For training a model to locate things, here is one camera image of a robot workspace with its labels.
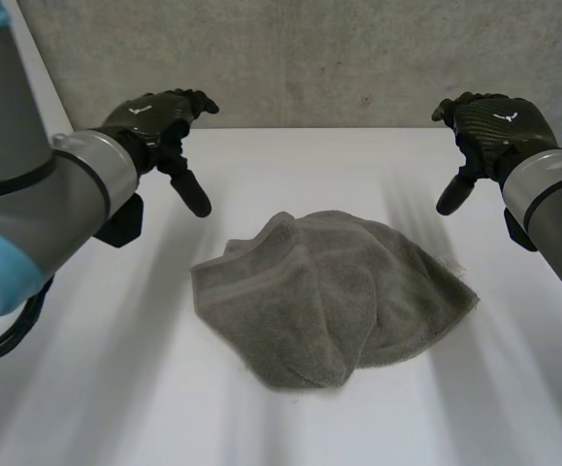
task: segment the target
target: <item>concrete wall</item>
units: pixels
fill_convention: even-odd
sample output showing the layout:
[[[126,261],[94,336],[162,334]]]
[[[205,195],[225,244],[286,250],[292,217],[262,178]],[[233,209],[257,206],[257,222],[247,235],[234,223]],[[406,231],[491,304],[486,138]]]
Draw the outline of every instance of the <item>concrete wall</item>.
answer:
[[[198,87],[200,127],[430,126],[465,90],[525,97],[562,144],[562,2],[19,0],[75,127]]]

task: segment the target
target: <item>white logo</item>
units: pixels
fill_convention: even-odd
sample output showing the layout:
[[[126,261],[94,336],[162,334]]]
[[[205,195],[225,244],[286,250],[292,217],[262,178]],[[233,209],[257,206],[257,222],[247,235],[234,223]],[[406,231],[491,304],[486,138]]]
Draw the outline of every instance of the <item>white logo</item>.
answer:
[[[129,110],[132,114],[137,115],[137,114],[141,114],[142,112],[146,112],[147,110],[152,109],[152,108],[153,108],[153,106],[147,105],[143,109],[127,109],[127,110]]]
[[[514,113],[512,116],[500,116],[500,115],[496,115],[496,114],[494,114],[494,116],[499,118],[499,119],[506,119],[509,123],[511,123],[517,117],[517,112]]]

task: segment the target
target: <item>gray towel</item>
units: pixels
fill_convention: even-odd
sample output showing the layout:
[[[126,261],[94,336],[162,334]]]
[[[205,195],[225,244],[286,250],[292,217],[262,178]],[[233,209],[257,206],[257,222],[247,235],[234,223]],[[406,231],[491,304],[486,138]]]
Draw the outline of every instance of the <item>gray towel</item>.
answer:
[[[343,212],[274,216],[192,269],[196,313],[264,383],[340,386],[409,359],[477,295],[401,233]]]

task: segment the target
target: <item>robotic hand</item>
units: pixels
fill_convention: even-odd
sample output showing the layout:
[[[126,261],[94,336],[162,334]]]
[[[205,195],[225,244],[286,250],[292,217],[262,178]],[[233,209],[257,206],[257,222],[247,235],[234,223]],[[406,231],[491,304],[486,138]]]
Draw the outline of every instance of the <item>robotic hand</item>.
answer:
[[[129,100],[118,106],[97,131],[113,136],[137,154],[140,174],[153,167],[171,177],[171,186],[197,216],[208,216],[212,204],[187,168],[182,139],[203,112],[217,114],[218,105],[200,90],[167,90]]]
[[[157,167],[194,214],[210,214],[182,157],[182,139],[203,112],[216,114],[218,106],[201,91],[146,94],[119,106],[100,128],[54,136],[38,168],[21,167],[25,173],[7,179],[8,166],[0,166],[0,316],[28,299],[0,337],[0,357],[30,331],[51,277],[91,236],[117,248],[140,236],[143,200],[135,190],[143,174]],[[40,137],[35,147],[41,153]],[[0,148],[1,159],[16,156]]]
[[[538,108],[502,94],[466,92],[443,100],[432,119],[453,130],[466,157],[438,212],[455,212],[477,180],[497,182],[510,236],[527,250],[539,250],[562,281],[562,149]]]

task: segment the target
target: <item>black cable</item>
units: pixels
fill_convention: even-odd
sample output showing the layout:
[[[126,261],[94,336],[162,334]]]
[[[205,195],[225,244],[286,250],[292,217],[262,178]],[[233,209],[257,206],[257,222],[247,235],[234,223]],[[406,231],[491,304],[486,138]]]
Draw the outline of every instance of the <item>black cable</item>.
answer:
[[[46,301],[46,295],[50,291],[50,287],[54,278],[48,280],[44,287],[35,296],[26,301],[24,309],[21,311],[16,321],[9,329],[0,335],[0,357],[13,351],[17,345],[21,343],[24,337],[30,332],[32,327],[37,323],[41,310]]]

